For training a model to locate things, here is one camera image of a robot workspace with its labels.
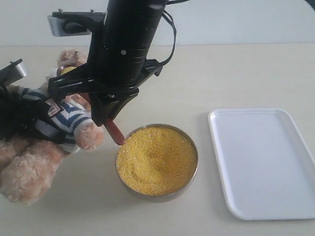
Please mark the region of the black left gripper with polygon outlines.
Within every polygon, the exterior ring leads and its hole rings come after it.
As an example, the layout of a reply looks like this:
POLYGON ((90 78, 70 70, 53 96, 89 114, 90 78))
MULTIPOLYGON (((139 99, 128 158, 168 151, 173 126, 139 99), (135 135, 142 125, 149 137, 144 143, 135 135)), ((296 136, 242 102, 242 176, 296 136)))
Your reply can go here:
POLYGON ((54 100, 32 100, 0 85, 0 139, 39 132, 41 139, 62 144, 65 132, 52 120, 63 108, 54 100))

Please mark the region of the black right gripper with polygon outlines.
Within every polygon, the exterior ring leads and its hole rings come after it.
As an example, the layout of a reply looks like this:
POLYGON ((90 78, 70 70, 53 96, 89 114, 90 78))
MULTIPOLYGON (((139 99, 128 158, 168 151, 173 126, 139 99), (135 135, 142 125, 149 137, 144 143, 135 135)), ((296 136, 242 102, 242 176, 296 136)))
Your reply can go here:
POLYGON ((60 101, 74 93, 88 93, 92 120, 102 126, 106 120, 114 120, 139 94, 140 85, 152 75, 160 74, 162 62, 156 59, 59 59, 58 69, 58 75, 48 82, 50 96, 60 101))

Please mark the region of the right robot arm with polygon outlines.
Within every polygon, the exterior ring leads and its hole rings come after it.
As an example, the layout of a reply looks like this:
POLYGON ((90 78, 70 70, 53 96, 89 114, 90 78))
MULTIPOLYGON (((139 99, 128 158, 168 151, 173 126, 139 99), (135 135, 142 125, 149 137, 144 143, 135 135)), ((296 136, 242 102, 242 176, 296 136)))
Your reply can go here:
POLYGON ((165 0, 111 0, 105 13, 53 12, 48 19, 54 36, 90 33, 92 38, 87 61, 49 81, 51 98, 59 102, 86 93, 94 122, 113 120, 164 66, 147 54, 166 5, 165 0))

